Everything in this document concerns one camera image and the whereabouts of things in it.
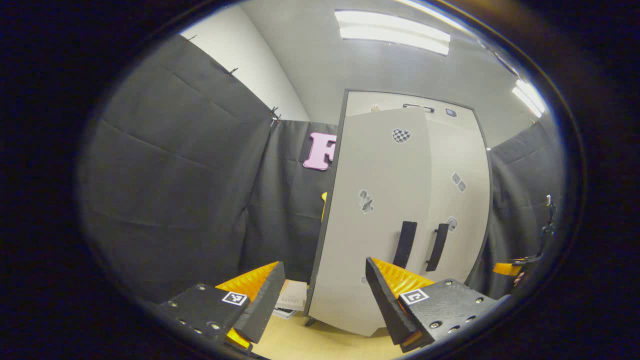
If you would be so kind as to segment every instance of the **wooden floor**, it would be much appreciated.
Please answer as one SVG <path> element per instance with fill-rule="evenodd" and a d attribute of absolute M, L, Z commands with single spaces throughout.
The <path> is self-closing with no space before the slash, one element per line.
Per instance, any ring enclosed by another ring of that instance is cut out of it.
<path fill-rule="evenodd" d="M 386 328 L 367 338 L 320 321 L 305 327 L 307 319 L 301 311 L 288 320 L 271 315 L 253 352 L 270 360 L 388 360 L 403 354 Z"/>

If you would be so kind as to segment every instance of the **ceiling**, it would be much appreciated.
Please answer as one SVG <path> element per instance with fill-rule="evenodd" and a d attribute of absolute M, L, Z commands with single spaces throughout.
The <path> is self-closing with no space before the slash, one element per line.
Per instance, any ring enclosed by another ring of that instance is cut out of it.
<path fill-rule="evenodd" d="M 354 88 L 471 107 L 490 147 L 532 125 L 534 116 L 511 93 L 515 75 L 476 39 L 409 6 L 391 0 L 251 0 L 241 6 L 280 62 L 311 121 L 337 124 L 344 89 Z M 449 54 L 343 40 L 335 9 L 389 13 L 440 29 L 451 34 Z"/>

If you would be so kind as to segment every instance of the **yellow object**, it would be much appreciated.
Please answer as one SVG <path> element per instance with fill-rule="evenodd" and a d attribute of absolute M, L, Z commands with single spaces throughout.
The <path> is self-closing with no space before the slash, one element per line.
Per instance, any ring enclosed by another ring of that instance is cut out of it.
<path fill-rule="evenodd" d="M 225 281 L 222 284 L 217 285 L 216 288 L 245 294 L 251 301 L 254 301 L 260 291 L 260 288 L 264 284 L 264 281 L 267 279 L 267 276 L 269 276 L 273 268 L 276 267 L 278 263 L 279 261 L 275 261 L 274 263 L 264 265 L 240 276 L 236 276 L 229 281 Z M 227 340 L 243 348 L 249 348 L 249 345 L 251 344 L 249 340 L 238 334 L 234 328 L 231 328 L 227 333 Z"/>
<path fill-rule="evenodd" d="M 513 264 L 496 263 L 493 272 L 507 276 L 516 276 L 522 269 L 522 266 L 513 266 Z"/>
<path fill-rule="evenodd" d="M 324 205 L 322 205 L 322 217 L 320 218 L 320 221 L 324 220 L 324 208 L 326 207 L 326 193 L 322 194 L 322 200 L 324 201 Z"/>
<path fill-rule="evenodd" d="M 271 273 L 274 267 L 279 263 L 264 265 L 255 270 L 245 272 L 244 274 L 237 276 L 229 281 L 225 281 L 222 284 L 216 286 L 220 290 L 233 291 L 234 293 L 245 294 L 249 296 L 251 301 L 255 300 L 258 295 L 258 291 L 267 279 L 267 276 Z"/>
<path fill-rule="evenodd" d="M 243 348 L 249 348 L 249 345 L 251 345 L 251 342 L 249 342 L 249 340 L 242 337 L 242 335 L 238 334 L 233 327 L 227 333 L 227 340 Z"/>
<path fill-rule="evenodd" d="M 422 331 L 418 330 L 418 331 L 414 332 L 413 334 L 409 335 L 409 337 L 402 342 L 402 345 L 403 346 L 407 346 L 410 343 L 413 343 L 414 341 L 418 340 L 421 337 L 422 337 Z"/>
<path fill-rule="evenodd" d="M 406 293 L 407 291 L 412 291 L 435 284 L 434 281 L 407 271 L 400 266 L 395 266 L 393 264 L 387 263 L 386 261 L 378 260 L 376 258 L 371 259 L 376 264 L 378 269 L 380 269 L 382 277 L 385 278 L 387 286 L 389 287 L 389 289 L 391 289 L 391 292 L 394 294 L 394 297 L 396 299 L 398 299 L 400 294 Z"/>

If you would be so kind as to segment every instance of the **checkered sticker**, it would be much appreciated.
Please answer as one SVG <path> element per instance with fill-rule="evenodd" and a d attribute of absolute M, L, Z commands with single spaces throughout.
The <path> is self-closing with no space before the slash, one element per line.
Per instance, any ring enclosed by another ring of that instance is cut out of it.
<path fill-rule="evenodd" d="M 233 291 L 230 291 L 228 294 L 225 295 L 224 298 L 222 298 L 222 301 L 228 302 L 229 304 L 240 306 L 244 304 L 244 301 L 246 300 L 246 298 L 247 296 L 245 294 L 238 294 L 238 293 L 234 293 Z"/>
<path fill-rule="evenodd" d="M 394 140 L 397 143 L 407 142 L 411 137 L 411 131 L 403 129 L 394 129 L 392 134 Z"/>
<path fill-rule="evenodd" d="M 402 296 L 407 305 L 415 304 L 416 302 L 420 302 L 429 298 L 429 295 L 425 294 L 424 291 L 420 289 L 400 294 L 400 296 Z"/>

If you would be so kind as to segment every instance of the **white wall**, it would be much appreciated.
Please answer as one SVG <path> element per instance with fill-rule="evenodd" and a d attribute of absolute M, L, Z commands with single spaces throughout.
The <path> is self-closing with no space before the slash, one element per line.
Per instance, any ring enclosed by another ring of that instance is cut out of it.
<path fill-rule="evenodd" d="M 185 38 L 243 82 L 282 119 L 309 121 L 280 63 L 240 6 L 229 6 L 185 29 Z"/>

